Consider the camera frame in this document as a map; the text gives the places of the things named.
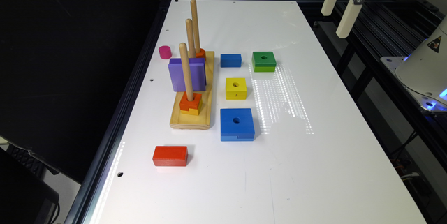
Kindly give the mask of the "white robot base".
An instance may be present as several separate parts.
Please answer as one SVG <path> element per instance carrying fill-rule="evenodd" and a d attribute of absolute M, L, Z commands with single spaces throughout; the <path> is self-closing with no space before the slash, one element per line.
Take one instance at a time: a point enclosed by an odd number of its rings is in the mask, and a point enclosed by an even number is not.
<path fill-rule="evenodd" d="M 382 57 L 381 62 L 422 110 L 446 112 L 446 20 L 409 56 Z"/>

